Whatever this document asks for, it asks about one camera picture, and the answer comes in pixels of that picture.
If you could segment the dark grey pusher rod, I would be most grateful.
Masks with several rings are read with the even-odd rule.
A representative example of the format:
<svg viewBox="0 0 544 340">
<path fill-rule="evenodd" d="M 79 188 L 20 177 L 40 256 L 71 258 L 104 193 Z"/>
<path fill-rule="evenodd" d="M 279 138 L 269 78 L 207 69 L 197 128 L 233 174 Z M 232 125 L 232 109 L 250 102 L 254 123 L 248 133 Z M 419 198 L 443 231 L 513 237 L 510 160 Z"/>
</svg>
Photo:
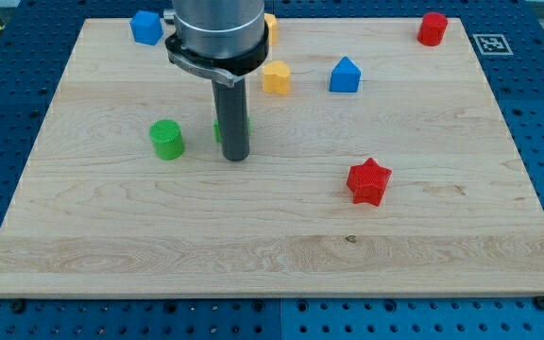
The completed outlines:
<svg viewBox="0 0 544 340">
<path fill-rule="evenodd" d="M 212 82 L 223 156 L 232 162 L 249 155 L 246 83 L 242 79 L 228 87 Z"/>
</svg>

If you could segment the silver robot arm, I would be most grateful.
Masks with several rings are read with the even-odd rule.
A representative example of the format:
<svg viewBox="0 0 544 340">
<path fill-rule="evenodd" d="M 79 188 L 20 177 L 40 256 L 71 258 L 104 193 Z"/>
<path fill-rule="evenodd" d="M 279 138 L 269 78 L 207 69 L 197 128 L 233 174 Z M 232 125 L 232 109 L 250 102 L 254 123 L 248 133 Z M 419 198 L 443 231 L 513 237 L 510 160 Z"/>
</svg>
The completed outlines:
<svg viewBox="0 0 544 340">
<path fill-rule="evenodd" d="M 164 19 L 175 27 L 165 40 L 169 61 L 212 82 L 223 156 L 244 160 L 250 150 L 245 77 L 269 47 L 264 0 L 173 0 Z"/>
</svg>

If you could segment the yellow block behind arm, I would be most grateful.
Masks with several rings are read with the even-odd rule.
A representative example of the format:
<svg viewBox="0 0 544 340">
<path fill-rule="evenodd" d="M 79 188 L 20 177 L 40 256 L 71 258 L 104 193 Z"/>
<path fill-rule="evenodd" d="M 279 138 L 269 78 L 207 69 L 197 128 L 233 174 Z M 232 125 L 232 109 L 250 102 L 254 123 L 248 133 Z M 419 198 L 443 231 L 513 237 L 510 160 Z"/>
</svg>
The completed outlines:
<svg viewBox="0 0 544 340">
<path fill-rule="evenodd" d="M 271 13 L 264 15 L 265 22 L 268 27 L 268 43 L 274 45 L 279 39 L 279 24 L 276 16 Z"/>
</svg>

